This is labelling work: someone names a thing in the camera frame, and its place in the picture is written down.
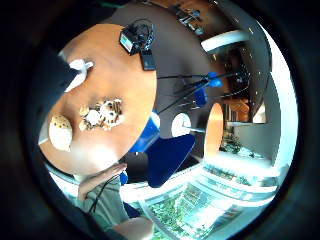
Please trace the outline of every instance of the blue chair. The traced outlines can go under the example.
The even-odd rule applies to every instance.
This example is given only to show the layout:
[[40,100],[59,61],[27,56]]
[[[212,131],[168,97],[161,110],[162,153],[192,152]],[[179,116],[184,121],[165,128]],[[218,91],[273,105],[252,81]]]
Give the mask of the blue chair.
[[152,188],[161,187],[186,160],[195,144],[191,134],[157,140],[145,153],[148,155],[148,184]]
[[196,108],[203,107],[208,102],[208,95],[204,88],[200,88],[199,90],[197,90],[194,93],[194,98],[195,98],[194,103]]
[[144,152],[160,137],[160,118],[155,112],[151,112],[149,121],[141,133],[139,139],[131,147],[129,152]]
[[[220,78],[215,78],[217,74],[215,72],[209,72],[207,74],[208,79],[211,79],[210,84],[207,85],[207,87],[222,87],[222,81]],[[205,88],[200,88],[197,91],[194,92],[194,101],[189,104],[193,104],[193,107],[191,109],[196,109],[203,107],[207,104],[208,102],[208,95],[206,93]]]

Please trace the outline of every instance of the white mug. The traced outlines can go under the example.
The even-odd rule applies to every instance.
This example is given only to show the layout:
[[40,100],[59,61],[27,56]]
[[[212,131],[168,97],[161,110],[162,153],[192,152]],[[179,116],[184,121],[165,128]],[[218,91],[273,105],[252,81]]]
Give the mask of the white mug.
[[65,92],[70,92],[73,88],[79,86],[87,77],[87,71],[89,68],[93,67],[93,62],[85,62],[83,59],[75,59],[73,60],[69,66],[70,68],[78,70],[78,74],[72,80],[70,85],[67,87]]

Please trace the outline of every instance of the floor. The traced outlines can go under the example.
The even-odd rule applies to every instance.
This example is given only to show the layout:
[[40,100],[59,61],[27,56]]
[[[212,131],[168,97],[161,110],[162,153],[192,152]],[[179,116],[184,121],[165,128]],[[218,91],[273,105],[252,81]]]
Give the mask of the floor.
[[[183,26],[172,12],[157,5],[144,5],[129,3],[118,9],[113,16],[103,23],[114,23],[126,26],[138,18],[148,18],[155,26],[155,41],[152,51],[157,67],[157,76],[207,74],[214,71],[217,74],[225,72],[222,63],[215,61],[201,47],[198,36]],[[218,22],[216,31],[224,28],[223,21]],[[190,105],[178,106],[182,103],[192,102],[193,97],[183,99],[180,104],[169,108],[160,114],[160,136],[170,138],[171,123],[174,117],[185,112],[189,115],[192,127],[204,127],[211,106],[219,100],[217,96],[228,91],[227,80],[222,79],[224,87],[207,89],[209,102],[206,106],[190,110]],[[174,91],[183,87],[181,79],[159,79],[157,85],[157,98],[154,109],[159,112],[179,96]],[[203,156],[203,133],[192,133],[196,136],[196,145],[192,156],[182,168],[197,163],[195,158]],[[129,181],[142,181],[146,177],[147,158],[144,154],[128,153],[121,161],[128,163]]]

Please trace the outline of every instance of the round wooden table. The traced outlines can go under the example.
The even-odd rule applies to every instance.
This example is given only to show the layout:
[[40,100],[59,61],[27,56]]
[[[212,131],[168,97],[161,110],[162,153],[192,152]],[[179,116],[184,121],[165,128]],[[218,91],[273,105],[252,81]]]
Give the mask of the round wooden table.
[[205,135],[204,159],[211,160],[219,151],[223,136],[223,112],[219,103],[212,106]]
[[[156,97],[156,72],[144,71],[139,54],[129,56],[119,43],[123,27],[98,24],[71,40],[63,49],[66,61],[93,61],[86,81],[65,93],[48,114],[69,119],[73,128],[71,151],[56,150],[50,140],[40,145],[48,161],[63,172],[90,175],[123,157],[149,120]],[[96,128],[81,132],[81,106],[93,106],[101,98],[120,98],[125,120],[110,131]]]

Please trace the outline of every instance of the electronic device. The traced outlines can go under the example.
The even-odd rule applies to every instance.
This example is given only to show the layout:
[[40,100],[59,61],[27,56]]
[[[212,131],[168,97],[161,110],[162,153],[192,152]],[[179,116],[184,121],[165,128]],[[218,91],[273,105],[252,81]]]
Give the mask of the electronic device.
[[129,28],[124,28],[120,33],[120,44],[125,48],[129,55],[136,54],[140,51],[138,37],[129,31]]
[[151,49],[140,51],[142,67],[145,71],[152,71],[156,69]]
[[121,33],[119,42],[121,46],[133,55],[139,51],[149,50],[154,40],[154,27],[147,18],[137,19],[125,27]]

